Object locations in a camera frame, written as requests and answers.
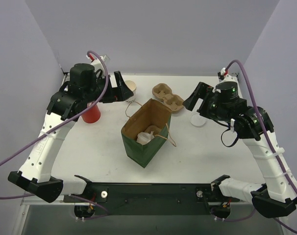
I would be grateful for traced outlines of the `green brown paper bag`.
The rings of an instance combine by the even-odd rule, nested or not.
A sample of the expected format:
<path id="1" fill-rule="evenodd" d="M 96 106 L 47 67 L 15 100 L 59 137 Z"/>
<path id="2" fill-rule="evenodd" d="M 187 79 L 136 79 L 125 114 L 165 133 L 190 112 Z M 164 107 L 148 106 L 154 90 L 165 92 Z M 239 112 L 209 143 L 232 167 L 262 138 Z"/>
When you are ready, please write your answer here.
<path id="1" fill-rule="evenodd" d="M 170 135 L 172 112 L 161 102 L 150 99 L 133 115 L 127 112 L 121 135 L 127 156 L 138 165 L 145 168 L 166 141 L 176 146 Z"/>

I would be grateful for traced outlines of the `white paper coffee cup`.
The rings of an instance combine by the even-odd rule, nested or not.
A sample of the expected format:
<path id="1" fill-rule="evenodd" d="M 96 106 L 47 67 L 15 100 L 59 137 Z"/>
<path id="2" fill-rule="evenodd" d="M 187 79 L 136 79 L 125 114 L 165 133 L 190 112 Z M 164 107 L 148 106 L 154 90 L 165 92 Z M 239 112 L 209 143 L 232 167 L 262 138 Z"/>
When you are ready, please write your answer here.
<path id="1" fill-rule="evenodd" d="M 137 143 L 141 145 L 146 145 L 148 144 L 154 137 L 152 136 L 153 132 L 149 135 L 146 132 L 141 132 L 137 135 Z"/>

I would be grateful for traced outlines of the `brown pulp cup carrier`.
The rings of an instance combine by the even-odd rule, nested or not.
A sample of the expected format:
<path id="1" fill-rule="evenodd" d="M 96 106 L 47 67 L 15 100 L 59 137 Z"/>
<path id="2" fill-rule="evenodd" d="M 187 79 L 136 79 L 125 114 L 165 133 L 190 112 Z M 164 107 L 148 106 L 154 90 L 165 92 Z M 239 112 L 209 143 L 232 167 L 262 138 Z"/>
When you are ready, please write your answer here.
<path id="1" fill-rule="evenodd" d="M 145 130 L 145 132 L 148 133 L 149 135 L 151 134 L 151 132 L 153 132 L 152 136 L 154 137 L 155 135 L 161 132 L 161 128 L 159 128 L 156 125 L 151 125 Z"/>

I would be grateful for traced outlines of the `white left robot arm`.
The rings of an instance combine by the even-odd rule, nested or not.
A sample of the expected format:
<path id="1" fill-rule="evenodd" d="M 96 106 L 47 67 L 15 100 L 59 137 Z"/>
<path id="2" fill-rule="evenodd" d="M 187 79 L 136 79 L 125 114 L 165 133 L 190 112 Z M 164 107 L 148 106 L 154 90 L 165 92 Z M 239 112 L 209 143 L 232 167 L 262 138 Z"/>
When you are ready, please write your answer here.
<path id="1" fill-rule="evenodd" d="M 105 71 L 85 63 L 75 64 L 58 92 L 51 98 L 38 141 L 25 163 L 8 175 L 9 182 L 51 203 L 59 195 L 75 194 L 80 201 L 92 197 L 87 179 L 67 183 L 51 176 L 58 152 L 69 131 L 92 102 L 121 102 L 133 96 L 121 72 L 114 72 L 116 87 L 112 87 Z"/>

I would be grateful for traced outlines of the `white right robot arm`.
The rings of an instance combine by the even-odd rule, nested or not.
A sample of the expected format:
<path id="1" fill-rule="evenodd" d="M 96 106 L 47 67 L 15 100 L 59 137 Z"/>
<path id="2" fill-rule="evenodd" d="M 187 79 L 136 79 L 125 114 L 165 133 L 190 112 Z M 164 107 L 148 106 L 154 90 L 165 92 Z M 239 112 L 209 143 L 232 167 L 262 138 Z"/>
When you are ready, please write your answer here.
<path id="1" fill-rule="evenodd" d="M 236 132 L 236 140 L 242 140 L 249 148 L 265 180 L 263 184 L 253 184 L 224 175 L 212 182 L 213 195 L 252 203 L 266 218 L 286 217 L 295 211 L 297 181 L 283 158 L 284 149 L 278 146 L 267 112 L 249 106 L 239 97 L 238 85 L 232 81 L 215 87 L 198 83 L 183 106 L 191 111 L 199 99 L 202 103 L 197 112 L 215 122 L 226 122 L 228 130 Z"/>

